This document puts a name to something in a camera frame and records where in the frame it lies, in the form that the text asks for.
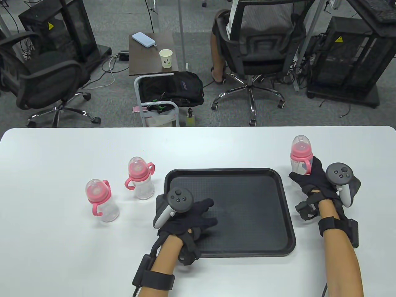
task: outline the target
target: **black mesh chair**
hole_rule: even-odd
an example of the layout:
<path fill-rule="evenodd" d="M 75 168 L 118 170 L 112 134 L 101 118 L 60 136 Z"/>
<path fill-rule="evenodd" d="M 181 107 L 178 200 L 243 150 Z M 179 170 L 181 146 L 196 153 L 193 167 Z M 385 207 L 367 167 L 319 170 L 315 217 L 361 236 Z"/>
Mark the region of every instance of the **black mesh chair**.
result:
<path fill-rule="evenodd" d="M 219 94 L 212 104 L 212 109 L 217 110 L 218 102 L 228 94 L 247 90 L 250 102 L 251 119 L 250 126 L 256 125 L 256 103 L 253 97 L 253 89 L 260 89 L 277 95 L 280 100 L 278 108 L 283 108 L 285 99 L 281 93 L 272 89 L 257 86 L 257 82 L 264 78 L 283 79 L 290 73 L 294 56 L 298 46 L 305 38 L 306 31 L 304 18 L 311 7 L 313 0 L 263 0 L 245 1 L 240 0 L 236 7 L 234 20 L 228 38 L 226 26 L 228 15 L 222 14 L 216 20 L 218 30 L 215 35 L 220 55 L 226 60 L 231 73 L 227 75 L 242 84 L 241 87 L 228 90 Z M 276 10 L 283 10 L 280 17 Z M 267 9 L 267 15 L 262 15 L 260 21 L 249 20 L 245 10 L 251 10 L 250 14 L 257 14 Z M 249 21 L 256 22 L 253 28 L 249 28 Z"/>
<path fill-rule="evenodd" d="M 29 38 L 34 46 L 29 60 L 19 60 L 12 47 Z M 57 127 L 62 111 L 71 111 L 88 117 L 92 123 L 100 124 L 99 117 L 88 112 L 67 107 L 79 95 L 91 99 L 90 93 L 77 92 L 89 80 L 89 73 L 78 62 L 59 51 L 40 54 L 41 38 L 37 33 L 24 32 L 0 41 L 1 89 L 11 91 L 17 97 L 20 109 L 41 110 L 28 118 L 28 127 L 36 127 L 37 117 L 55 113 L 52 127 Z"/>

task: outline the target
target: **computer case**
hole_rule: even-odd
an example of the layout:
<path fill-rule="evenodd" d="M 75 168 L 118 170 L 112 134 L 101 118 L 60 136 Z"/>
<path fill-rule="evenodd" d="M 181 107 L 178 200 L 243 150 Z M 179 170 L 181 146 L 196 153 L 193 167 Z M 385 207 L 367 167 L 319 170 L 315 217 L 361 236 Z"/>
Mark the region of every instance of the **computer case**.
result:
<path fill-rule="evenodd" d="M 82 0 L 42 0 L 19 15 L 26 31 L 43 38 L 41 52 L 59 50 L 91 72 L 111 48 L 96 44 Z"/>
<path fill-rule="evenodd" d="M 321 97 L 376 107 L 376 82 L 396 53 L 396 40 L 373 32 L 362 19 L 332 17 L 307 86 Z"/>

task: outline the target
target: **backpack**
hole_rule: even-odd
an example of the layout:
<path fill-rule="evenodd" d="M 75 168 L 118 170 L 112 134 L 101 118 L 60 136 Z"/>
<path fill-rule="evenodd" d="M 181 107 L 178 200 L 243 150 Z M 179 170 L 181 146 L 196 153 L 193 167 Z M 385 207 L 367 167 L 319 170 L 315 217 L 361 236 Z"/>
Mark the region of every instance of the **backpack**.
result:
<path fill-rule="evenodd" d="M 188 71 L 168 76 L 142 78 L 139 82 L 142 102 L 172 101 L 178 107 L 194 107 L 204 103 L 204 88 L 198 75 Z M 172 105 L 148 106 L 158 113 L 173 109 Z"/>

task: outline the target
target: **person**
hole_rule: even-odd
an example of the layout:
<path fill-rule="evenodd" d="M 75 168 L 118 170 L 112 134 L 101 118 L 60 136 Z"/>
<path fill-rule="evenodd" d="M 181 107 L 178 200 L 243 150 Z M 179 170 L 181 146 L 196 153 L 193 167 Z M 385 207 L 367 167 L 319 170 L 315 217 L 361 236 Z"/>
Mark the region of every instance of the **person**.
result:
<path fill-rule="evenodd" d="M 211 74 L 213 80 L 217 84 L 222 84 L 225 78 L 225 60 L 220 56 L 219 48 L 216 40 L 216 34 L 219 30 L 216 24 L 216 19 L 224 18 L 228 24 L 226 27 L 228 38 L 230 38 L 232 23 L 234 21 L 236 7 L 239 0 L 233 0 L 231 10 L 220 10 L 216 13 L 213 23 L 212 33 L 210 36 L 210 48 L 213 61 Z M 261 34 L 267 33 L 283 33 L 293 30 L 293 23 L 291 15 L 293 12 L 293 4 L 278 4 L 278 5 L 261 5 L 261 6 L 247 6 L 244 10 L 242 18 L 240 40 L 244 42 L 246 35 L 251 35 L 252 32 L 258 31 Z"/>
<path fill-rule="evenodd" d="M 316 205 L 322 218 L 334 217 L 339 219 L 339 214 L 334 205 L 339 197 L 333 185 L 327 180 L 322 169 L 322 163 L 318 158 L 313 158 L 310 175 L 299 175 L 292 172 L 289 177 L 303 189 L 309 187 L 308 195 L 320 193 L 324 196 L 325 199 L 319 201 Z M 215 218 L 204 219 L 201 217 L 212 205 L 213 200 L 211 199 L 198 202 L 195 211 L 177 219 L 176 222 L 168 221 L 164 225 L 165 232 L 174 231 L 162 245 L 151 271 L 168 275 L 173 274 L 180 251 L 183 248 L 183 241 L 178 235 L 172 233 L 182 234 L 188 231 L 191 234 L 192 229 L 194 229 L 196 233 L 193 238 L 197 239 L 202 231 L 217 224 Z M 347 234 L 339 229 L 327 229 L 323 232 L 323 238 L 329 297 L 362 297 L 363 285 L 359 263 Z M 139 297 L 167 296 L 168 291 L 148 287 L 143 287 L 139 293 Z"/>

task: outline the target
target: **gray carpet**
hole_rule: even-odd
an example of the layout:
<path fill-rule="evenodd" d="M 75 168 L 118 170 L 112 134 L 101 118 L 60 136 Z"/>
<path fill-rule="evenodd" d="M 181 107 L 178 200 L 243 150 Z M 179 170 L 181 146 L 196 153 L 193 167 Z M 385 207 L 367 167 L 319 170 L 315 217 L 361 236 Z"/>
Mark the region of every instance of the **gray carpet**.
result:
<path fill-rule="evenodd" d="M 22 28 L 18 14 L 27 9 L 22 0 L 8 0 L 9 11 L 16 19 L 19 28 Z M 150 32 L 150 22 L 144 0 L 84 0 L 86 10 L 97 43 L 112 47 L 113 52 L 128 49 L 128 35 L 142 31 Z M 182 67 L 182 54 L 180 47 L 179 22 L 177 14 L 177 0 L 161 0 L 159 3 L 159 17 L 161 30 L 172 31 L 177 45 L 176 54 L 179 67 Z M 211 81 L 210 46 L 209 36 L 213 17 L 217 10 L 230 7 L 225 0 L 208 0 L 208 7 L 202 8 L 199 0 L 182 0 L 183 24 L 185 30 L 186 56 L 190 63 L 190 71 L 195 72 L 204 82 Z M 350 17 L 355 12 L 344 1 L 338 11 L 332 11 L 332 15 L 322 13 L 315 29 L 315 34 L 324 32 L 331 16 Z M 2 17 L 10 30 L 16 32 L 16 26 L 7 12 L 1 8 Z M 127 67 L 126 63 L 119 62 L 115 70 Z M 96 70 L 92 79 L 98 78 L 102 70 Z M 134 77 L 129 77 L 128 72 L 114 75 L 116 81 L 109 87 L 92 90 L 92 100 L 85 102 L 82 98 L 76 99 L 73 107 L 82 108 L 91 112 L 94 116 L 102 118 L 101 127 L 141 127 L 138 114 L 132 113 L 132 107 L 136 105 L 136 97 L 133 90 Z M 276 85 L 278 91 L 286 98 L 284 109 L 276 107 L 276 96 L 262 93 L 257 90 L 255 98 L 257 102 L 257 125 L 258 126 L 329 126 L 329 125 L 389 125 L 396 127 L 396 102 L 394 94 L 396 78 L 396 59 L 393 59 L 380 80 L 378 90 L 381 105 L 376 109 L 352 105 L 350 114 L 339 118 L 348 110 L 348 104 L 326 101 L 322 107 L 320 99 L 308 99 L 304 92 L 296 93 L 292 86 Z M 101 86 L 112 81 L 111 75 L 106 74 L 102 80 L 92 84 Z M 205 88 L 205 103 L 194 108 L 196 123 L 198 126 L 248 126 L 249 105 L 245 93 L 236 93 L 219 103 L 216 112 L 210 109 L 212 100 L 222 91 L 236 86 L 228 80 L 223 86 L 212 84 Z M 10 128 L 24 127 L 27 117 L 32 110 L 19 110 L 15 105 L 15 96 L 11 93 L 1 92 L 0 97 L 0 137 Z M 41 119 L 41 126 L 50 126 L 51 118 Z M 95 127 L 85 118 L 79 115 L 62 114 L 60 127 Z"/>

